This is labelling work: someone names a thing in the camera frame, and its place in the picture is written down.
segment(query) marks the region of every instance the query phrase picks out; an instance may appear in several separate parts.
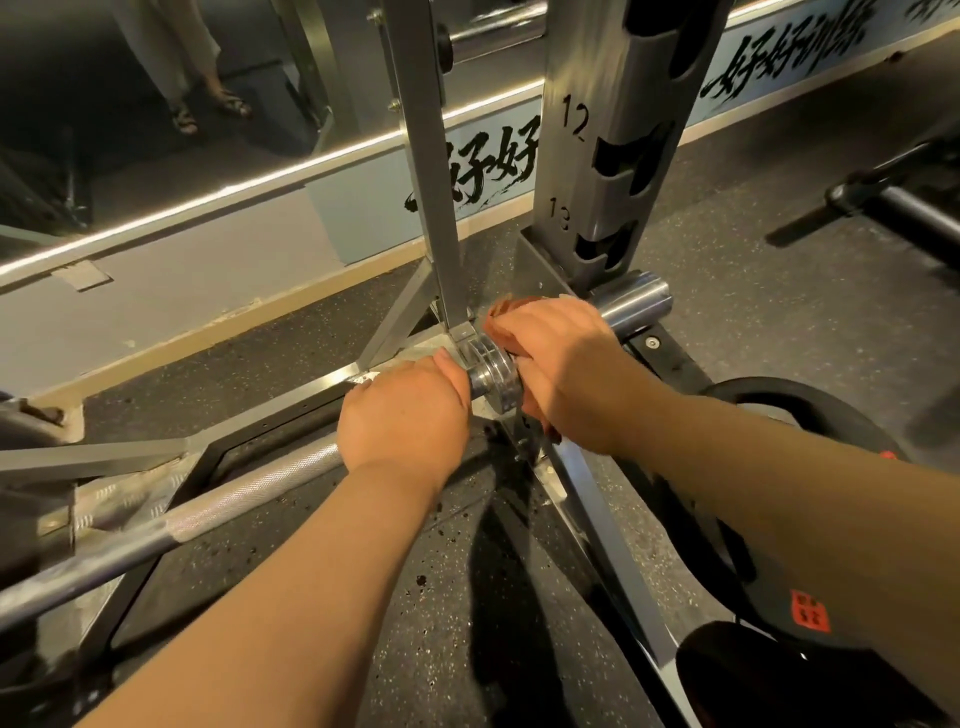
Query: person's left hand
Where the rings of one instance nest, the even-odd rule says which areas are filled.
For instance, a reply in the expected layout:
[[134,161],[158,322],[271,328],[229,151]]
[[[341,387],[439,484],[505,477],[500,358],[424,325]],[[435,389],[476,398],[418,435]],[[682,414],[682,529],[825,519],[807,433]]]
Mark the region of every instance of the person's left hand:
[[469,392],[467,373],[446,349],[357,385],[337,430],[347,469],[399,467],[439,493],[467,447]]

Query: person's right hand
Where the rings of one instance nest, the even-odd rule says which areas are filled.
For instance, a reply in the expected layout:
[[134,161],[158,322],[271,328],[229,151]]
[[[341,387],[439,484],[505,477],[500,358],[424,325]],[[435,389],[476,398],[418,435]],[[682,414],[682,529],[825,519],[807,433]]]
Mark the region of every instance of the person's right hand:
[[[564,437],[593,452],[631,456],[631,409],[645,405],[648,388],[663,385],[623,351],[596,308],[570,296],[543,299],[496,316],[492,327],[495,339],[516,339],[506,349],[517,349],[511,353],[523,384]],[[529,403],[524,409],[539,415]]]

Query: vertical metal post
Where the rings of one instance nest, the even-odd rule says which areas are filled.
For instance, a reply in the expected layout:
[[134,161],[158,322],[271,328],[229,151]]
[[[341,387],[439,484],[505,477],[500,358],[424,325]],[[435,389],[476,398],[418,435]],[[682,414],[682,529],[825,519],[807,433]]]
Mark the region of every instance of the vertical metal post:
[[446,155],[443,77],[430,0],[382,0],[372,13],[380,25],[396,91],[404,146],[423,225],[427,259],[440,291],[444,325],[468,321],[457,220]]
[[531,237],[583,295],[623,273],[732,0],[550,0]]

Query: beige pants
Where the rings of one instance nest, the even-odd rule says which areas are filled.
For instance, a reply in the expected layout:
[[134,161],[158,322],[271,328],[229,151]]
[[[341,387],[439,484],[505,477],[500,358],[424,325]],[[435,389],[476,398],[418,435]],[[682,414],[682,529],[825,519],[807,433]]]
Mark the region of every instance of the beige pants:
[[197,0],[112,0],[113,17],[163,97],[176,102],[198,75],[216,75],[220,46]]

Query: hand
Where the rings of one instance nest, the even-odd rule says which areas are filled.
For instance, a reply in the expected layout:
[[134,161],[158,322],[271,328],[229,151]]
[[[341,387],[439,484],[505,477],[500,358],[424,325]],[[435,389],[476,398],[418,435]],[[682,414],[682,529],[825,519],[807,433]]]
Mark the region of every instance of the hand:
[[469,389],[467,373],[446,349],[357,385],[344,399],[337,430],[347,469],[387,464],[439,493],[467,446]]
[[542,299],[496,316],[492,327],[533,396],[527,414],[541,412],[582,448],[631,456],[630,409],[665,387],[623,351],[596,308],[572,296]]

